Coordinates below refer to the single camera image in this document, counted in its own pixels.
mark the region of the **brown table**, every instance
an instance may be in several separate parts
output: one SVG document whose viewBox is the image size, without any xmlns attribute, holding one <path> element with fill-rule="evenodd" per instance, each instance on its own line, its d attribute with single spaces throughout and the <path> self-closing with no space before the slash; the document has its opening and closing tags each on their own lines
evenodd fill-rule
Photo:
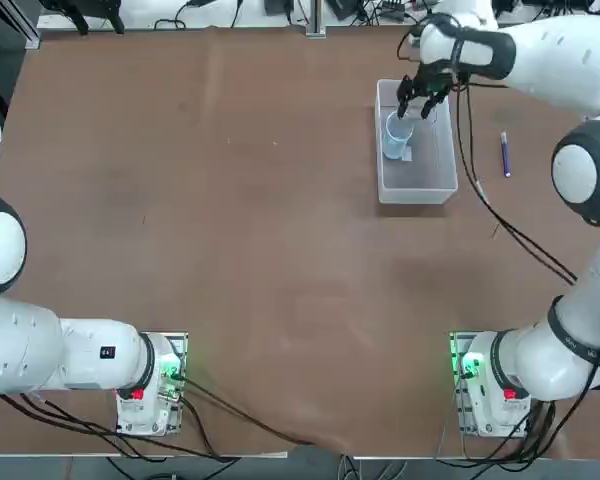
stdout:
<svg viewBox="0 0 600 480">
<path fill-rule="evenodd" d="M 30 240 L 10 295 L 60 316 L 186 330 L 192 376 L 322 446 L 433 455 L 453 387 L 448 332 L 526 325 L 564 287 L 503 231 L 490 238 L 495 222 L 461 169 L 444 208 L 379 207 L 372 106 L 379 78 L 414 71 L 395 58 L 401 33 L 45 41 L 27 54 L 0 156 L 0 194 Z M 549 175 L 577 119 L 513 91 L 473 97 L 491 201 L 578 271 L 600 232 L 562 205 Z M 114 421 L 108 393 L 58 397 Z M 290 447 L 199 404 L 224 452 Z M 174 440 L 201 448 L 192 426 Z M 106 447 L 0 403 L 0 453 Z M 455 416 L 443 453 L 461 453 Z M 600 393 L 553 456 L 600 458 Z"/>
</svg>

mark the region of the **plastic cup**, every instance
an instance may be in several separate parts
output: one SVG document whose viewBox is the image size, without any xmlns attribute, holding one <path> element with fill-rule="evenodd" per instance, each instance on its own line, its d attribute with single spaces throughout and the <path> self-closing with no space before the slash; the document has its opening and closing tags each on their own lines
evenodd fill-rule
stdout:
<svg viewBox="0 0 600 480">
<path fill-rule="evenodd" d="M 382 138 L 382 152 L 391 160 L 402 160 L 407 148 L 407 142 L 413 134 L 413 119 L 404 116 L 398 118 L 394 111 L 387 117 L 384 136 Z"/>
</svg>

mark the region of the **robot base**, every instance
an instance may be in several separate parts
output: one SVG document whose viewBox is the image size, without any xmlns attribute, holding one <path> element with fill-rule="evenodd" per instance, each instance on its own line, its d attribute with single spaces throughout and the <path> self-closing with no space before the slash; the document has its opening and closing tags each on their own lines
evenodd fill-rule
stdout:
<svg viewBox="0 0 600 480">
<path fill-rule="evenodd" d="M 491 369 L 495 332 L 450 334 L 458 421 L 463 435 L 506 437 L 530 408 L 530 398 L 507 398 Z M 525 435 L 525 422 L 513 437 Z"/>
<path fill-rule="evenodd" d="M 180 432 L 184 382 L 170 375 L 185 375 L 188 335 L 186 333 L 145 332 L 155 350 L 156 359 L 149 385 L 132 398 L 116 392 L 120 433 L 138 436 L 163 436 Z"/>
</svg>

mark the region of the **pen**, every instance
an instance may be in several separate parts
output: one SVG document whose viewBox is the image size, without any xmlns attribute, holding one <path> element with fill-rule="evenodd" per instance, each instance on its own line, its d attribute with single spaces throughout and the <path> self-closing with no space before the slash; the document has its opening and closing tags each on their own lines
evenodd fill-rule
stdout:
<svg viewBox="0 0 600 480">
<path fill-rule="evenodd" d="M 511 165 L 509 164 L 509 145 L 507 143 L 507 132 L 500 134 L 500 145 L 502 146 L 502 166 L 504 168 L 504 176 L 511 176 Z"/>
</svg>

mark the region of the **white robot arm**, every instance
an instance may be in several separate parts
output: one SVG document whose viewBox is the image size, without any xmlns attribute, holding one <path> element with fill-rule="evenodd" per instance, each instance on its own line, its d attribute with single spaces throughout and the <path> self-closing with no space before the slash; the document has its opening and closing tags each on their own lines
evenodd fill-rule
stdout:
<svg viewBox="0 0 600 480">
<path fill-rule="evenodd" d="M 22 272 L 26 250 L 24 225 L 0 198 L 0 294 Z M 171 375 L 183 367 L 164 334 L 109 319 L 59 319 L 0 295 L 0 394 L 116 390 L 119 430 L 164 435 L 181 423 L 181 385 Z"/>
<path fill-rule="evenodd" d="M 420 31 L 419 46 L 418 74 L 405 77 L 398 90 L 402 113 L 416 96 L 439 101 L 431 85 L 451 72 L 500 80 L 588 117 L 557 144 L 552 180 L 574 212 L 600 226 L 599 16 L 498 29 L 489 1 L 445 0 Z M 530 397 L 551 401 L 580 394 L 599 348 L 600 248 L 544 319 L 519 330 L 481 332 L 473 340 L 465 358 L 475 361 L 467 388 L 478 434 L 508 435 L 528 411 Z M 600 368 L 592 386 L 598 385 Z"/>
</svg>

